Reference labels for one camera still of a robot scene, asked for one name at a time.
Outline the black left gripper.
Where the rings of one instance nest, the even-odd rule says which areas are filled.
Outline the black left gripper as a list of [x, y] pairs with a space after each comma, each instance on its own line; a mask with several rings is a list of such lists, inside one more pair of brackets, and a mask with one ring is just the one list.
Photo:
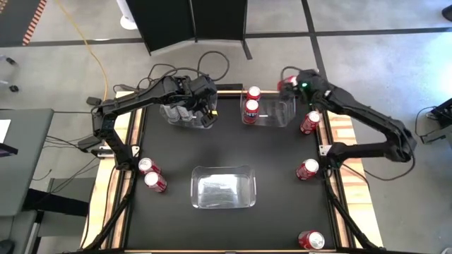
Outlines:
[[[217, 103], [217, 87], [211, 78], [208, 76], [200, 76], [190, 83], [190, 91], [194, 96], [196, 102], [207, 104], [208, 106], [215, 106]], [[210, 121], [215, 122], [218, 118], [216, 109], [209, 109], [202, 107], [200, 109], [200, 122], [204, 128], [210, 126]]]

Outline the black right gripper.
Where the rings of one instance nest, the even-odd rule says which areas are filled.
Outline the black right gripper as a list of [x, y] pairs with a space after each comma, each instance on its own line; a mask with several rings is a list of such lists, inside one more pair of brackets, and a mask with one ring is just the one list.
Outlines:
[[[298, 71], [290, 68], [286, 69], [283, 73], [283, 78], [289, 78], [292, 76], [297, 77], [298, 88], [305, 102], [315, 102], [327, 91], [326, 80], [317, 69]], [[298, 94], [298, 91], [294, 90], [281, 90], [280, 100], [291, 101], [296, 99]]]

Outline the clear plastic bin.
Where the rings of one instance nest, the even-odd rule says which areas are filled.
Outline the clear plastic bin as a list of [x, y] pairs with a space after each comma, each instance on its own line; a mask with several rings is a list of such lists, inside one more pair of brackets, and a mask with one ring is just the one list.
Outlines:
[[250, 166], [198, 166], [192, 171], [191, 204], [195, 208], [250, 208], [256, 204], [256, 196], [256, 177]]
[[257, 117], [250, 121], [246, 116], [246, 91], [240, 97], [242, 122], [255, 126], [286, 127], [296, 115], [296, 97], [282, 97], [279, 92], [261, 93]]
[[175, 102], [173, 104], [167, 104], [171, 107], [183, 106], [187, 110], [191, 111], [193, 113], [193, 118], [191, 121], [188, 121], [188, 122], [182, 121], [180, 119], [180, 116], [179, 116], [179, 120], [176, 122], [169, 121], [166, 113], [164, 112], [164, 110], [162, 108], [162, 106], [164, 104], [160, 105], [160, 114], [168, 124], [171, 124], [173, 126], [180, 126], [180, 127], [185, 127], [185, 128], [209, 129], [214, 124], [214, 122], [210, 121], [210, 126], [208, 128], [204, 128], [200, 122], [200, 117], [201, 117], [200, 109], [202, 107], [208, 107], [209, 109], [217, 110], [217, 103], [215, 106], [208, 106], [207, 104], [201, 104], [200, 102], [196, 102], [196, 100], [194, 98], [190, 98], [190, 99], [187, 99], [184, 101]]

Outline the red Coca-Cola can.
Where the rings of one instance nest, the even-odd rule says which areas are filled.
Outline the red Coca-Cola can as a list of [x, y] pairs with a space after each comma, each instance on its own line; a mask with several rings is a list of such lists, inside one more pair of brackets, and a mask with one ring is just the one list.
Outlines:
[[317, 111], [309, 112], [302, 124], [300, 125], [300, 131], [303, 134], [310, 134], [317, 129], [317, 126], [321, 120], [321, 115]]
[[306, 159], [296, 170], [297, 178], [307, 180], [316, 175], [319, 170], [319, 163], [315, 159]]
[[298, 236], [298, 243], [304, 249], [320, 250], [325, 245], [325, 238], [318, 231], [303, 231]]
[[155, 172], [161, 174], [161, 168], [150, 158], [144, 157], [138, 162], [138, 169], [142, 174]]
[[166, 180], [158, 173], [152, 171], [145, 175], [145, 184], [147, 187], [153, 189], [156, 192], [164, 192], [167, 189]]

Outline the black folding partition screen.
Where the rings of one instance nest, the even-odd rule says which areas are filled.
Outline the black folding partition screen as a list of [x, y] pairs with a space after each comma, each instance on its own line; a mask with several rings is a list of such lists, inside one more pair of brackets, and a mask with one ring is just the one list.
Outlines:
[[125, 0], [148, 52], [185, 40], [245, 41], [248, 0]]

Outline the white round stand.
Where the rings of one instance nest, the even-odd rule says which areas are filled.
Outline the white round stand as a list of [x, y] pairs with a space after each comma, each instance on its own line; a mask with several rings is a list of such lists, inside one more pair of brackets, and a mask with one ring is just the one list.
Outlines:
[[120, 19], [120, 25], [126, 30], [137, 30], [137, 25], [133, 19], [130, 8], [126, 0], [116, 0], [122, 17]]

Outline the black power supply box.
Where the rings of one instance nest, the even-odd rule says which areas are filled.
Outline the black power supply box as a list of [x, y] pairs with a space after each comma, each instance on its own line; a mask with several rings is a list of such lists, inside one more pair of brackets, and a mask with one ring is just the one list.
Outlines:
[[98, 138], [96, 138], [93, 135], [90, 135], [87, 138], [79, 140], [77, 142], [77, 147], [82, 152], [88, 152], [89, 148], [99, 145], [100, 143], [101, 143], [101, 140], [99, 140]]

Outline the black equipment stand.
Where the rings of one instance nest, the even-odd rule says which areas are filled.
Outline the black equipment stand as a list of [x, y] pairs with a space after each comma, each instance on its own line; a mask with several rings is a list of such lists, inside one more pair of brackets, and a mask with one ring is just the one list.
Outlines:
[[439, 129], [430, 131], [422, 135], [418, 134], [417, 131], [415, 131], [415, 134], [425, 145], [431, 144], [437, 140], [445, 139], [452, 148], [452, 98], [446, 100], [439, 106], [432, 106], [421, 109], [418, 112], [416, 119], [418, 119], [420, 113], [426, 109], [431, 109], [431, 111], [426, 114], [426, 117], [437, 122]]

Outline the grey desk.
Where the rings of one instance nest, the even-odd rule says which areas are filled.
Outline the grey desk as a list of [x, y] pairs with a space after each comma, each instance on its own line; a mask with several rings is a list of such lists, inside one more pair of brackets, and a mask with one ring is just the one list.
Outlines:
[[52, 109], [0, 111], [0, 119], [11, 120], [3, 144], [18, 149], [0, 157], [0, 217], [22, 210], [53, 115]]

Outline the office chair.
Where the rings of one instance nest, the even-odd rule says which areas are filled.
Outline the office chair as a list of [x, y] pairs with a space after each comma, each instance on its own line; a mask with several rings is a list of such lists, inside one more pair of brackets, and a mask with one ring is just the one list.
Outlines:
[[[10, 64], [13, 67], [17, 67], [18, 66], [18, 64], [17, 64], [17, 62], [15, 60], [13, 60], [12, 58], [10, 58], [10, 57], [8, 57], [6, 55], [0, 55], [0, 61], [5, 61], [5, 62], [7, 62], [8, 64]], [[17, 85], [9, 85], [9, 82], [6, 81], [6, 80], [0, 79], [0, 85], [8, 86], [8, 88], [9, 88], [9, 90], [11, 92], [18, 92], [19, 91], [19, 88], [18, 88]]]

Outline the dark laptop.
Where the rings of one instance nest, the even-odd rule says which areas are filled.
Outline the dark laptop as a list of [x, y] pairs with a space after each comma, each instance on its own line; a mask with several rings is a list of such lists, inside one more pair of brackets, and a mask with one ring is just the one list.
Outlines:
[[18, 154], [18, 149], [11, 147], [9, 145], [0, 143], [0, 157], [8, 157], [11, 155]]

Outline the white paper sheet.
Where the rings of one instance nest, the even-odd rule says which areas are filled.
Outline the white paper sheet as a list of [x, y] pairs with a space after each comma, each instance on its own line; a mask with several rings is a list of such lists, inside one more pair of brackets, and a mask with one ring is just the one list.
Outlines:
[[10, 119], [0, 119], [0, 143], [5, 141], [10, 124]]

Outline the black mat with striped edge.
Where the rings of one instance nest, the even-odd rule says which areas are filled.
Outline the black mat with striped edge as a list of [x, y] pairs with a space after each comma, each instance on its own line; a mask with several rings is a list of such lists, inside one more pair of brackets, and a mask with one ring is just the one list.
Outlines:
[[0, 0], [0, 47], [27, 46], [48, 0]]

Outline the black metal table frame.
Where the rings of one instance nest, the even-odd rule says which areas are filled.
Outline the black metal table frame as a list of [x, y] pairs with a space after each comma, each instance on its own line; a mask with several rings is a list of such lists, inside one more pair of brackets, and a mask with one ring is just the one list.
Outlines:
[[[300, 232], [317, 229], [326, 250], [357, 242], [327, 199], [322, 179], [300, 181], [296, 168], [317, 156], [327, 135], [355, 143], [349, 116], [328, 114], [319, 134], [303, 135], [300, 118], [284, 128], [242, 122], [240, 93], [226, 90], [218, 102], [219, 119], [209, 129], [183, 128], [164, 121], [156, 106], [118, 116], [115, 131], [139, 145], [163, 169], [169, 186], [164, 193], [147, 188], [140, 175], [101, 162], [87, 240], [93, 242], [118, 209], [121, 210], [100, 251], [119, 248], [127, 253], [298, 253]], [[256, 204], [243, 209], [204, 210], [190, 201], [191, 173], [197, 166], [248, 166], [256, 176]]]

